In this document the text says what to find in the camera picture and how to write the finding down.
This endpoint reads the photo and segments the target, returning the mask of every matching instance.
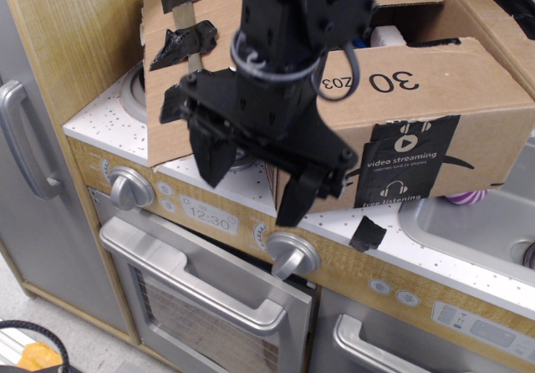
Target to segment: stove knob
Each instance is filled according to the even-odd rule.
[[[111,203],[120,210],[149,206],[155,198],[150,183],[137,171],[117,166],[110,173]]]
[[[267,237],[266,247],[275,261],[271,274],[280,279],[286,279],[294,273],[312,273],[321,264],[316,248],[290,232],[272,233]]]

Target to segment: drawer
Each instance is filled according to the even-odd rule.
[[[503,365],[324,289],[309,373],[513,373]]]

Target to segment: oven handle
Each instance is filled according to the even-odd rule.
[[[180,291],[219,317],[246,331],[265,337],[278,331],[286,310],[271,299],[264,299],[257,309],[212,287],[186,271],[187,256],[147,232],[112,217],[100,229],[104,247]]]
[[[429,373],[360,338],[362,322],[346,314],[338,317],[333,331],[334,346],[360,365],[383,373]]]

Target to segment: gray wire loop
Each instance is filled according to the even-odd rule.
[[[342,49],[345,52],[345,56],[347,57],[349,61],[349,65],[351,66],[351,73],[353,74],[352,80],[351,80],[351,87],[349,88],[348,92],[342,95],[341,97],[328,97],[323,91],[320,89],[320,82],[316,81],[314,78],[315,74],[312,74],[310,76],[310,81],[312,83],[312,87],[316,95],[321,97],[324,100],[327,101],[341,101],[345,100],[348,97],[350,97],[359,86],[359,80],[360,80],[360,67],[359,67],[359,61],[357,60],[357,56],[354,54],[354,47],[351,42],[344,44],[342,46]]]

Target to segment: speckled countertop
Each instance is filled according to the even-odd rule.
[[[67,136],[134,161],[147,162],[146,125],[132,118],[122,107],[120,91],[123,78],[81,110],[64,125]],[[158,172],[186,181],[196,187],[215,192],[235,202],[275,216],[272,194],[262,167],[230,172],[216,189],[199,176],[192,157],[167,162]],[[400,204],[351,209],[337,212],[308,214],[300,227],[345,245],[349,244],[362,217],[386,227],[387,232],[375,257],[459,289],[491,304],[535,319],[535,287],[473,263],[453,258],[434,249],[421,246],[401,228]]]

